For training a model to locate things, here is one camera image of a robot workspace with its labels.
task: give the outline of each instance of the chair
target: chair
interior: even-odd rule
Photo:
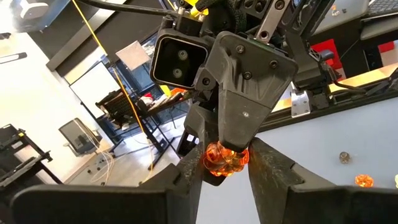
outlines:
[[[97,155],[97,166],[106,159],[98,156],[96,152],[97,147],[100,146],[102,137],[94,135],[79,118],[69,121],[58,130],[68,141],[63,146],[69,147],[75,156],[80,157],[94,152]]]

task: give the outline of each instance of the floor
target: floor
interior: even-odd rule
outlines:
[[[389,65],[391,63],[398,62],[398,43],[396,43],[396,49],[392,50],[390,52],[385,52],[382,54],[382,59],[384,62],[384,65]],[[173,146],[177,147],[178,141],[179,141],[179,136],[182,134],[183,131],[183,120],[185,118],[180,118],[175,121],[175,125],[177,128],[173,127],[172,123],[165,124],[161,128],[162,130],[166,131],[166,135],[168,137],[176,137],[176,140],[173,142]],[[279,147],[281,149],[285,148],[285,151],[282,151],[283,153],[293,153],[297,147],[295,146],[294,142],[289,143],[289,141],[286,140],[280,140],[279,143],[276,142],[276,139],[283,139],[287,138],[290,139],[293,136],[297,134],[295,133],[290,133],[289,137],[281,135],[281,133],[278,133],[278,131],[272,131],[265,132],[265,133],[260,133],[258,136],[266,140],[271,146]],[[299,131],[300,133],[303,134],[304,136],[308,136],[305,134],[305,131]],[[342,139],[348,139],[348,135],[343,135],[341,138]],[[109,176],[108,180],[108,185],[117,185],[117,186],[138,186],[140,181],[143,181],[149,174],[149,171],[147,170],[147,167],[150,165],[151,162],[151,156],[150,156],[150,147],[147,147],[145,149],[139,150],[141,147],[146,146],[146,139],[145,136],[142,134],[136,135],[130,138],[127,138],[125,140],[125,144],[120,145],[119,149],[117,149],[116,154],[124,154],[127,152],[133,152],[130,154],[126,154],[115,162],[114,168],[111,171],[111,175]],[[368,147],[368,143],[366,143],[365,146],[359,147],[360,149],[363,149],[364,147]],[[357,159],[361,159],[361,152],[359,151],[357,156]],[[311,160],[309,157],[298,157],[294,158],[296,161],[301,160],[301,164],[304,166],[306,162],[309,162]],[[159,163],[155,166],[154,172],[152,175],[160,172],[162,169],[164,169],[167,165],[170,163],[177,164],[179,161],[179,158],[177,157],[176,153],[173,151],[172,148],[168,148],[167,152],[163,155]],[[94,173],[97,172],[96,166],[95,166],[95,158],[93,158],[90,161],[90,166],[91,170],[94,170]],[[340,175],[333,176],[331,171],[333,169],[326,169],[324,168],[322,172],[325,173],[326,176],[330,175],[330,179],[333,179],[334,182],[337,182],[339,184],[347,184],[347,180],[341,180]],[[105,177],[102,178],[99,181],[91,183],[91,178],[94,176],[94,174],[88,174],[86,171],[83,171],[81,174],[77,175],[76,178],[74,178],[70,184],[78,184],[78,185],[99,185],[102,181],[105,180]],[[256,212],[256,207],[254,205],[254,200],[253,196],[251,194],[251,187],[250,183],[248,180],[248,171],[247,169],[244,169],[241,173],[238,173],[236,175],[233,175],[232,177],[229,177],[226,179],[226,181],[221,184],[219,187],[213,187],[208,184],[203,184],[202,186],[202,194],[201,194],[201,199],[200,199],[200,208],[198,211],[198,218],[197,218],[197,223],[200,224],[212,224],[212,223],[259,223],[257,212]],[[393,186],[393,180],[383,180],[382,186]],[[242,194],[240,197],[237,197],[236,199],[231,198],[231,195],[236,195],[236,194]],[[233,202],[225,202],[223,203],[223,206],[225,206],[225,209],[228,209],[229,215],[227,216],[222,216],[221,218],[218,216],[214,215],[209,215],[214,213],[214,209],[217,208],[217,205],[213,205],[214,200],[224,200],[224,198],[229,198],[229,200],[232,200]],[[236,202],[239,202],[240,206],[235,206],[234,200]],[[244,209],[244,214],[245,215],[234,215],[234,214],[240,214],[239,212],[241,209]]]

